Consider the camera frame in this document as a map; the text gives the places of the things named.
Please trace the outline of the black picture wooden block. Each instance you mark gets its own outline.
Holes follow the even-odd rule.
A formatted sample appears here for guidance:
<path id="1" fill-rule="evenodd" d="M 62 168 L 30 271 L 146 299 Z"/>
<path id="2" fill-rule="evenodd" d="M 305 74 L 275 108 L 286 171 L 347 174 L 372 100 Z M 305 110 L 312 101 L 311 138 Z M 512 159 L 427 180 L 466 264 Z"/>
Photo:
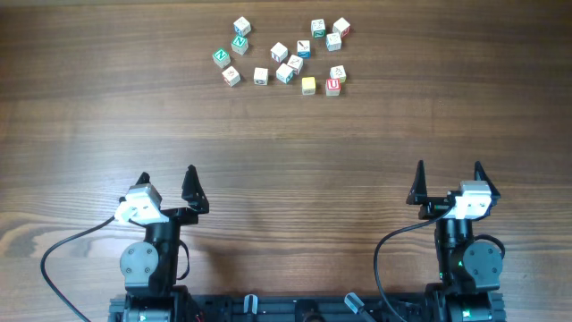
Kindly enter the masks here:
<path id="1" fill-rule="evenodd" d="M 267 85 L 269 79 L 268 70 L 262 67 L 256 67 L 254 70 L 253 80 L 256 85 Z"/>

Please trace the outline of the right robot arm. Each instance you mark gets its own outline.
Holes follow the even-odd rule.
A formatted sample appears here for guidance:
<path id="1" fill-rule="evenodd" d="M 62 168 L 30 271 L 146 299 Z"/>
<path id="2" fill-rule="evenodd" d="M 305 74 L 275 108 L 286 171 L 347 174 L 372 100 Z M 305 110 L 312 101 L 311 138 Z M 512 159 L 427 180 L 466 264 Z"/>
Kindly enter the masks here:
<path id="1" fill-rule="evenodd" d="M 426 318 L 441 322 L 501 322 L 507 319 L 500 289 L 504 244 L 489 234 L 475 235 L 473 222 L 491 214 L 501 197 L 480 162 L 474 179 L 445 197 L 427 193 L 425 166 L 417 163 L 407 197 L 418 217 L 435 224 L 440 282 L 425 287 Z"/>

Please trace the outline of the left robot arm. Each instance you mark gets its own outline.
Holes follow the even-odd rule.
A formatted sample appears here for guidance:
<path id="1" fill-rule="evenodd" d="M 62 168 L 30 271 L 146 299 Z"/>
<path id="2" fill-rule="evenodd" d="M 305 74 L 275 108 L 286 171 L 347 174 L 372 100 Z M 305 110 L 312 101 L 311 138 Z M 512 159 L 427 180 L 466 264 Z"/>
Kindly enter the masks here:
<path id="1" fill-rule="evenodd" d="M 132 243 L 120 257 L 126 295 L 110 301 L 110 321 L 175 322 L 203 321 L 202 309 L 179 280 L 189 274 L 186 268 L 177 275 L 179 249 L 188 251 L 181 240 L 181 228 L 195 225 L 209 212 L 209 202 L 198 179 L 197 169 L 189 165 L 181 186 L 182 208 L 162 209 L 162 197 L 142 173 L 120 198 L 114 217 L 145 229 L 143 241 Z"/>

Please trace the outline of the red picture wooden block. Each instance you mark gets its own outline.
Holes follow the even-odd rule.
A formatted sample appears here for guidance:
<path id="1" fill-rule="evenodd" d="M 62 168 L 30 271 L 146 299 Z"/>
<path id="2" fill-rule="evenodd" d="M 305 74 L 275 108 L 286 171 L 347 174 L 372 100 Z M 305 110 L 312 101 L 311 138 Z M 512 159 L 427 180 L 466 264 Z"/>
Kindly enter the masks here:
<path id="1" fill-rule="evenodd" d="M 233 67 L 230 66 L 222 72 L 223 80 L 230 86 L 233 87 L 238 84 L 241 80 L 240 73 Z"/>

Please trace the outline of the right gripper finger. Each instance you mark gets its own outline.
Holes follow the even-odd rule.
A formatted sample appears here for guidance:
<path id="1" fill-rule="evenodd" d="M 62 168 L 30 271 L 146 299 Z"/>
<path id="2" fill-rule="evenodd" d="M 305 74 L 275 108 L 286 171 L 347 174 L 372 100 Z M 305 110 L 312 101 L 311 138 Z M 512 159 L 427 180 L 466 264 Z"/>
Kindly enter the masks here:
<path id="1" fill-rule="evenodd" d="M 475 162 L 474 177 L 476 181 L 484 181 L 487 183 L 487 185 L 491 190 L 492 199 L 499 199 L 501 197 L 501 194 L 499 193 L 497 188 L 492 183 L 491 179 L 486 174 L 480 161 Z"/>
<path id="2" fill-rule="evenodd" d="M 424 205 L 427 203 L 427 187 L 425 180 L 425 164 L 419 160 L 416 167 L 415 179 L 406 199 L 408 205 Z"/>

